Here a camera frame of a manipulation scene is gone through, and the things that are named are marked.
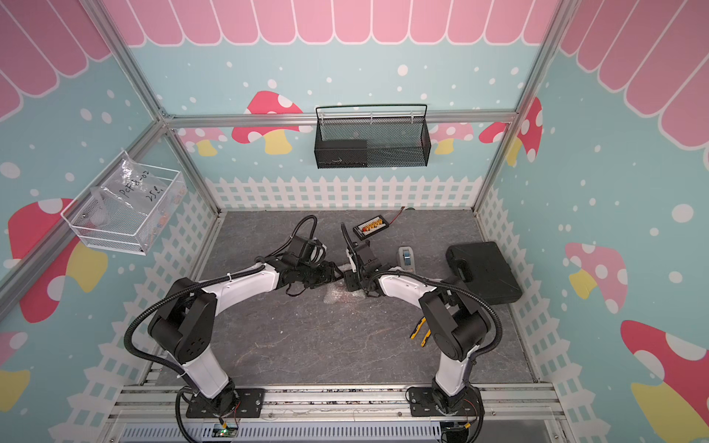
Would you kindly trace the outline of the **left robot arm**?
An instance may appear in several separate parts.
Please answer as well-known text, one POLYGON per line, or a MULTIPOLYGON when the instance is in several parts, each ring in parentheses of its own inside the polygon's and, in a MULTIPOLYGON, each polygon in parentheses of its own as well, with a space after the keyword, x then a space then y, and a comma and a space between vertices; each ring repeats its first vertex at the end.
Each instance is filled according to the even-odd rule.
POLYGON ((243 271, 203 282, 176 281, 163 299, 130 323, 125 349, 175 371, 205 413, 223 416, 234 411, 239 394, 210 345, 216 317, 262 293, 293 284, 308 290, 343 278, 326 260, 327 249, 315 236, 317 225, 316 216, 304 217, 283 245, 243 271))

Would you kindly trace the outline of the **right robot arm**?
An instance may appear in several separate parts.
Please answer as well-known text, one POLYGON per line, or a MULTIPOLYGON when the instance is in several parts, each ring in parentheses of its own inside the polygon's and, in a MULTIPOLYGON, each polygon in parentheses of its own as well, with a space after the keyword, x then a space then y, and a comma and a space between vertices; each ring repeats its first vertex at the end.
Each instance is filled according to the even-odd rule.
POLYGON ((341 231, 352 272, 366 295, 397 298, 421 309, 430 337, 441 351, 429 394, 434 407, 443 415, 455 415, 470 406, 473 413, 482 416, 482 402, 473 403, 476 391, 470 378, 476 359, 501 342, 503 328, 497 312, 479 296, 450 281, 383 267, 369 241, 353 241, 344 223, 341 231))

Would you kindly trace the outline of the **clear bubble wrap sheet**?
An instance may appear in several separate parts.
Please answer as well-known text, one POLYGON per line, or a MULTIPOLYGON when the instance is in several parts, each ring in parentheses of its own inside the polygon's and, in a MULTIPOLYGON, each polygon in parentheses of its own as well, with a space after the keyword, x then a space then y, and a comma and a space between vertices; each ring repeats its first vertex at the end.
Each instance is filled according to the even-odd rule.
POLYGON ((349 291, 345 279, 331 282, 325 286, 323 302, 326 305, 349 304, 363 301, 366 295, 363 290, 349 291))

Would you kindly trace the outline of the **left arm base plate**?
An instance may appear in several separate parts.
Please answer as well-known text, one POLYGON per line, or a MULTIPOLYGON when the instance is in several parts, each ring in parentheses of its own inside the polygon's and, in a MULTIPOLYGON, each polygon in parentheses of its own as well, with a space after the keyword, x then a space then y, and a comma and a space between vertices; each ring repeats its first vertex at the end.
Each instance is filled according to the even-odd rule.
POLYGON ((265 389, 227 388, 214 399, 202 394, 192 395, 188 400, 187 418, 259 418, 264 404, 265 389))

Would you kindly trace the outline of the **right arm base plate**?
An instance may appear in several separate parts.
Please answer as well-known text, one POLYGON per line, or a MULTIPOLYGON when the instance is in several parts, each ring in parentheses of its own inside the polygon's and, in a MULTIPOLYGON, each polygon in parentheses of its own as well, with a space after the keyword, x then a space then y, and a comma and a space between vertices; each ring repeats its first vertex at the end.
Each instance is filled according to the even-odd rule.
POLYGON ((453 396, 448 396, 437 387, 410 387, 405 392, 405 398, 413 417, 485 416, 480 390, 470 386, 463 387, 453 396))

